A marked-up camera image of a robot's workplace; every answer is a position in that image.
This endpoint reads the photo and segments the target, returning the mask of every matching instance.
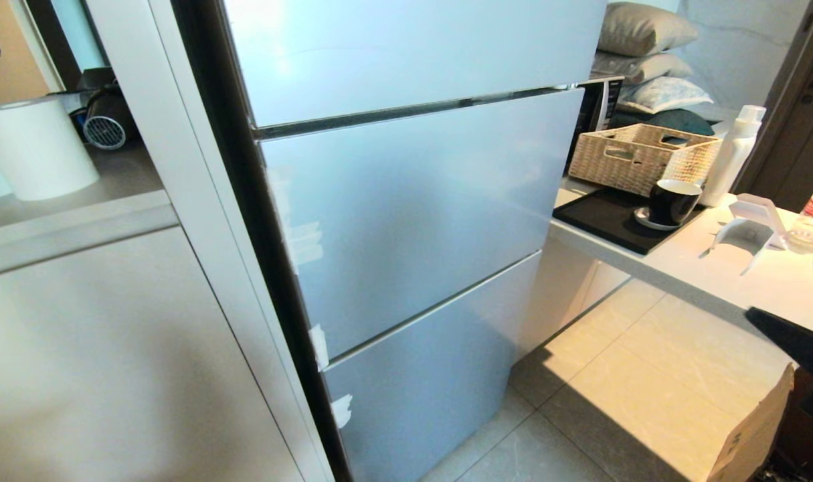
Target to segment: saucer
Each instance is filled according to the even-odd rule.
[[[637,210],[633,211],[632,217],[642,226],[647,226],[647,228],[655,229],[658,231],[674,231],[678,229],[679,226],[665,226],[662,224],[657,224],[651,222],[650,220],[650,208],[644,206],[643,208],[638,208]]]

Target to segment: pillow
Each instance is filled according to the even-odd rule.
[[[713,103],[702,88],[685,79],[656,77],[637,86],[624,86],[618,97],[618,110],[655,114],[668,109],[682,109],[704,102]]]
[[[599,49],[644,57],[684,46],[694,39],[694,25],[676,13],[641,3],[618,2],[606,8]]]
[[[714,135],[715,131],[709,123],[691,110],[672,109],[664,110],[658,114],[642,114],[641,112],[615,112],[612,116],[609,129],[647,123],[674,129],[675,131],[691,132],[692,134]]]
[[[596,52],[594,66],[600,74],[623,76],[625,85],[639,85],[656,77],[688,77],[691,67],[672,53],[657,53],[648,57],[626,57],[608,52]]]

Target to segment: refrigerator drawer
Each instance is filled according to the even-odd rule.
[[[581,91],[265,141],[335,357],[543,246]]]
[[[356,482],[412,482],[498,410],[540,253],[323,372]]]
[[[225,0],[258,126],[581,82],[605,0]]]

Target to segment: microwave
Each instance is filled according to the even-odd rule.
[[[575,144],[578,137],[583,132],[602,131],[608,129],[612,115],[618,104],[620,88],[623,86],[623,76],[606,76],[605,74],[591,73],[590,79],[586,82],[578,83],[584,89],[584,98],[581,100],[581,108],[578,111],[578,119],[575,120],[572,143],[569,144],[564,174],[569,169],[572,162],[572,155],[575,151]]]

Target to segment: white bottle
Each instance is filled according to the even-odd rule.
[[[766,109],[760,106],[743,106],[742,112],[733,121],[733,127],[725,135],[718,155],[715,156],[712,168],[709,169],[707,182],[698,204],[714,208],[721,203],[725,193],[733,186],[739,171],[742,169],[754,144],[761,120]]]

